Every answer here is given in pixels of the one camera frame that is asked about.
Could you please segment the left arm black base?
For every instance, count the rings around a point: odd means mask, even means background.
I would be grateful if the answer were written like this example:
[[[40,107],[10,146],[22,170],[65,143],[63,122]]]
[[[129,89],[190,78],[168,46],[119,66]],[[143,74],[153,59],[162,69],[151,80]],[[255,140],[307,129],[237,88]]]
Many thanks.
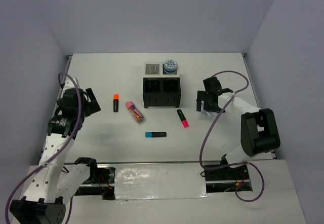
[[[85,196],[99,196],[102,200],[115,200],[115,168],[98,168],[97,179],[88,180],[79,188]]]

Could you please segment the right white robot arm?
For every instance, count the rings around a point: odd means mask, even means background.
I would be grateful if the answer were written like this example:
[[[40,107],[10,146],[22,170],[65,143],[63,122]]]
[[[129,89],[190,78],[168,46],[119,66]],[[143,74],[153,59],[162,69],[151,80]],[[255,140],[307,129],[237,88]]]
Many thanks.
[[[217,113],[199,152],[199,164],[204,170],[220,169],[224,178],[232,179],[239,166],[247,164],[258,154],[268,153],[280,147],[274,112],[269,108],[253,106],[237,97],[237,93],[247,87],[234,92],[229,88],[222,88],[217,77],[205,79],[203,84],[205,89],[197,92],[196,110],[200,111],[199,103],[203,102],[204,110]],[[240,121],[240,142],[234,150],[222,156],[219,167],[207,167],[203,164],[204,148],[213,127],[223,113],[230,113]]]

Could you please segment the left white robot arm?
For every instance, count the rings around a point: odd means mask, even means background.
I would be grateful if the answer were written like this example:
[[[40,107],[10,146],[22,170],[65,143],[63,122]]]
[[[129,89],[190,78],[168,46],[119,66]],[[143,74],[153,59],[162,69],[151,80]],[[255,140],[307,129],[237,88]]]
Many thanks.
[[[10,203],[9,211],[20,223],[63,223],[66,205],[86,181],[99,177],[97,161],[79,157],[61,177],[64,162],[86,117],[101,110],[91,88],[64,90],[49,120],[45,148],[31,183],[22,198]]]

